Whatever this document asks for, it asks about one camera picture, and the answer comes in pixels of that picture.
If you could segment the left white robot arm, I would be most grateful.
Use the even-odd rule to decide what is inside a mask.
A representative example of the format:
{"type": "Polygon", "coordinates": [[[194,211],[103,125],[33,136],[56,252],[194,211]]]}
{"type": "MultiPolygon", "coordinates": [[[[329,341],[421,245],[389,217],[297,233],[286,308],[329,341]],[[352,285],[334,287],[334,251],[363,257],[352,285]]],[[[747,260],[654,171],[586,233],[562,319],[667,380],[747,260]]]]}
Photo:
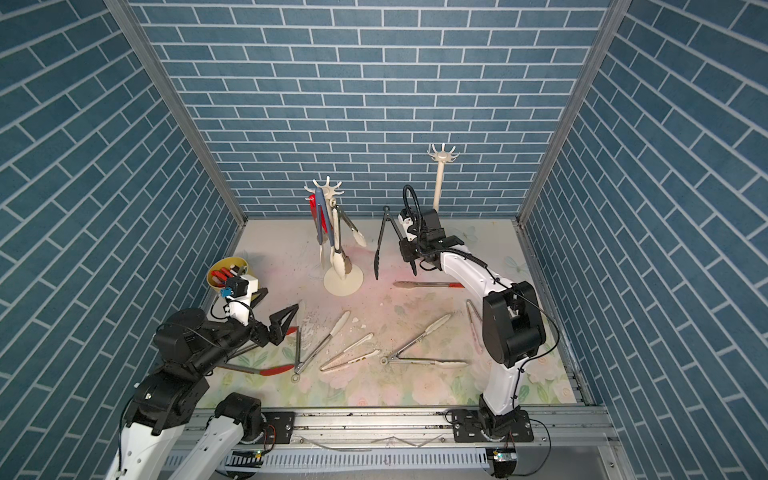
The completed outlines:
{"type": "MultiPolygon", "coordinates": [[[[199,308],[170,316],[153,339],[162,364],[141,381],[120,416],[117,453],[109,479],[156,479],[177,440],[209,388],[208,376],[247,343],[279,345],[295,332],[292,320],[299,310],[290,305],[270,315],[268,324],[256,320],[244,303],[245,319],[228,316],[208,320],[199,308]]],[[[265,413],[259,399],[230,393],[215,408],[192,451],[175,469],[175,479],[208,479],[229,455],[242,467],[260,466],[277,445],[289,444],[295,413],[265,413]]]]}

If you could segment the red handled steel tongs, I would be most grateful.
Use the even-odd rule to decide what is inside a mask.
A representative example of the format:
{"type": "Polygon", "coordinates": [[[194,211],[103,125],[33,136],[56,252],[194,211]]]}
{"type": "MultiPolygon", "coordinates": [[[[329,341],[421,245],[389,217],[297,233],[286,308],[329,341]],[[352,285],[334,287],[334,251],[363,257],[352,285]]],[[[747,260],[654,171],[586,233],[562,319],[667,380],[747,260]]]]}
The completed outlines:
{"type": "Polygon", "coordinates": [[[327,235],[330,233],[330,219],[325,196],[320,188],[308,197],[310,210],[316,228],[316,238],[318,245],[323,246],[327,235]]]}

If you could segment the cream utensil rack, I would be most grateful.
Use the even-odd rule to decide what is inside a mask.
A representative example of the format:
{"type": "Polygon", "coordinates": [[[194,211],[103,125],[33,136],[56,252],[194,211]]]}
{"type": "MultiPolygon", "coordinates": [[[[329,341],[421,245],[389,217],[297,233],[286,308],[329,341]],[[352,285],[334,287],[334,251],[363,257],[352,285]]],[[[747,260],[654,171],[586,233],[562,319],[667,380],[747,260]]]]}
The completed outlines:
{"type": "Polygon", "coordinates": [[[427,154],[434,162],[437,163],[435,190],[433,196],[433,209],[438,212],[442,194],[442,186],[444,182],[445,167],[447,164],[455,162],[456,159],[460,156],[460,153],[456,152],[456,147],[452,147],[450,150],[447,150],[445,144],[441,144],[440,148],[437,148],[435,144],[430,144],[427,149],[427,154]]]}
{"type": "Polygon", "coordinates": [[[331,220],[335,239],[333,249],[330,248],[328,241],[325,241],[324,247],[327,255],[327,264],[325,267],[326,272],[323,278],[323,285],[330,294],[337,297],[347,297],[361,288],[364,281],[364,274],[362,269],[355,265],[349,255],[344,251],[342,226],[347,226],[358,246],[366,248],[367,241],[362,232],[344,211],[340,203],[339,198],[344,194],[344,191],[341,189],[342,182],[339,181],[336,184],[333,184],[329,176],[326,177],[323,183],[320,183],[317,180],[312,180],[311,186],[304,187],[305,191],[308,193],[308,196],[306,197],[307,201],[309,195],[315,192],[316,187],[321,187],[323,189],[328,206],[331,209],[331,220]]]}

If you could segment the blue cream tongs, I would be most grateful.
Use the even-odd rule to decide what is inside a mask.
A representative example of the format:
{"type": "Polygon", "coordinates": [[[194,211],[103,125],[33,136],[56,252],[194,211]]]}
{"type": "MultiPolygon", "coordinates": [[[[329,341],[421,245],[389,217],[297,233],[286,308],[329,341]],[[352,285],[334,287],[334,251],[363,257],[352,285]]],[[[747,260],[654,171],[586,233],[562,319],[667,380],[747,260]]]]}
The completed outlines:
{"type": "Polygon", "coordinates": [[[330,248],[334,248],[334,230],[331,220],[331,209],[328,206],[324,191],[321,187],[315,188],[315,225],[317,230],[317,242],[319,245],[320,265],[325,268],[327,264],[327,255],[325,252],[325,241],[328,241],[330,248]]]}

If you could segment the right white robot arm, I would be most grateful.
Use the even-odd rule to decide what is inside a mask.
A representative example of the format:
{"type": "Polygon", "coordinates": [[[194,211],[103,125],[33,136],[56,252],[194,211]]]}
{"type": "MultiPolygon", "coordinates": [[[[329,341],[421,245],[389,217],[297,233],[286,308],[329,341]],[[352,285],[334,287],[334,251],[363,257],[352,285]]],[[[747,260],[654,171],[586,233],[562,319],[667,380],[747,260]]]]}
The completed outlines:
{"type": "Polygon", "coordinates": [[[436,210],[422,210],[412,186],[403,187],[399,248],[415,268],[431,266],[457,280],[481,306],[482,342],[495,362],[480,396],[478,420],[490,438],[511,434],[518,420],[518,390],[525,366],[539,354],[547,333],[536,291],[494,272],[456,236],[448,236],[436,210]]]}

